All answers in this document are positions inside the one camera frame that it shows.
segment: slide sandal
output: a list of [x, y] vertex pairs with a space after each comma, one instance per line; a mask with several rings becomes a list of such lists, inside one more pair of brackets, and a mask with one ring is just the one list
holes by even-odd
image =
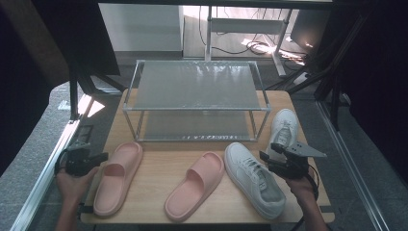
[[142, 156], [141, 146], [133, 141], [121, 144], [112, 154], [93, 202], [93, 211], [98, 216], [107, 217], [120, 209]]
[[204, 153], [187, 170], [184, 180], [167, 198], [167, 216], [177, 222], [189, 218], [216, 189], [224, 171], [222, 158], [214, 152]]

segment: sneaker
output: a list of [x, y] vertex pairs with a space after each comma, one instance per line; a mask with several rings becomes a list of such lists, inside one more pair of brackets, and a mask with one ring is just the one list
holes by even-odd
[[272, 173], [245, 146], [239, 142], [228, 145], [224, 163], [232, 181], [263, 218], [274, 219], [282, 213], [286, 196], [276, 184]]
[[270, 148], [271, 143], [279, 143], [285, 148], [297, 141], [297, 119], [293, 111], [282, 109], [272, 122], [270, 140], [267, 147], [267, 154], [272, 160], [286, 163], [286, 157]]

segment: wooden table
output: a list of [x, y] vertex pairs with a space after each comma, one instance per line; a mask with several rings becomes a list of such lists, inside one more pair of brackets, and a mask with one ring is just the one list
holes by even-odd
[[[132, 133], [122, 112], [126, 91], [117, 108], [115, 119], [109, 133], [104, 151], [113, 153], [117, 146], [132, 141]], [[272, 112], [268, 117], [263, 133], [256, 142], [242, 142], [259, 160], [259, 150], [265, 150], [270, 137], [270, 124], [276, 113], [288, 108], [294, 111], [290, 96], [285, 91], [267, 91]], [[306, 142], [301, 126], [298, 140]], [[169, 194], [183, 180], [186, 170], [206, 151], [214, 151], [221, 157], [230, 141], [172, 141], [172, 142], [141, 142], [144, 156], [136, 172], [130, 190], [121, 209], [109, 218], [99, 218], [94, 214], [82, 214], [81, 220], [86, 223], [172, 223], [164, 210]], [[312, 158], [309, 163], [316, 166]], [[100, 181], [101, 170], [91, 184], [86, 205], [92, 205]], [[221, 182], [206, 201], [184, 223], [274, 223], [298, 222], [302, 217], [300, 207], [289, 187], [280, 177], [276, 182], [287, 197], [282, 215], [274, 220], [262, 218], [250, 204], [246, 196], [232, 182], [225, 172]], [[334, 220], [330, 201], [323, 184], [320, 182], [320, 208], [326, 222]]]

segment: wall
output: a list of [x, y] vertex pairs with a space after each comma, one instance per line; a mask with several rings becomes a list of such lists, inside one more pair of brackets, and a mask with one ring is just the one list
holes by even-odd
[[99, 4], [114, 51], [182, 51], [183, 8]]

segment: aluminum rail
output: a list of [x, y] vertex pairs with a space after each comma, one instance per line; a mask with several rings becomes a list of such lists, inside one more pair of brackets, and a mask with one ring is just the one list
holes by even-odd
[[77, 131], [81, 118], [85, 112], [89, 111], [89, 106], [91, 105], [91, 97], [88, 95], [83, 95], [79, 103], [79, 117], [77, 120], [70, 120], [57, 142], [54, 150], [52, 151], [50, 157], [48, 158], [47, 163], [45, 164], [44, 169], [42, 170], [36, 184], [33, 186], [27, 200], [25, 201], [20, 213], [14, 221], [14, 224], [11, 228], [12, 231], [22, 231], [28, 230], [31, 221], [36, 214], [36, 211], [44, 198], [50, 184], [54, 178], [54, 165], [57, 162], [57, 159], [60, 153], [67, 148], [70, 144], [71, 139], [73, 138], [75, 132]]
[[324, 120], [324, 123], [327, 127], [327, 130], [330, 133], [333, 142], [336, 144], [336, 148], [338, 149], [340, 156], [344, 162], [345, 168], [347, 169], [348, 174], [350, 175], [351, 181], [356, 188], [357, 193], [360, 195], [360, 198], [368, 212], [368, 215], [374, 225], [375, 230], [377, 231], [385, 231], [390, 230], [387, 222], [384, 220], [382, 212], [378, 207], [377, 202], [375, 201], [374, 197], [372, 196], [369, 188], [366, 185], [366, 182], [363, 179], [358, 167], [353, 161], [353, 158], [348, 150], [347, 146], [344, 143], [342, 135], [339, 131], [335, 129], [333, 124], [330, 121], [328, 116], [328, 110], [326, 106], [321, 101], [316, 101], [318, 110], [320, 112], [321, 117]]

